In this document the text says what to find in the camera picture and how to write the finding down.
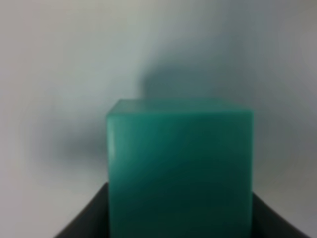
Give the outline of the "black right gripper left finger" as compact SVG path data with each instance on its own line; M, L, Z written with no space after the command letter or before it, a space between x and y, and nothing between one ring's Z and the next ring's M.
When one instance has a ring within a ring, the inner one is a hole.
M57 238L108 238L108 183L105 183L88 205L59 233Z

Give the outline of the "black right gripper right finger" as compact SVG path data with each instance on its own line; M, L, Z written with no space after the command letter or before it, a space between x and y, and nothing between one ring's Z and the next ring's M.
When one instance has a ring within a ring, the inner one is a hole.
M253 193L252 238L308 238Z

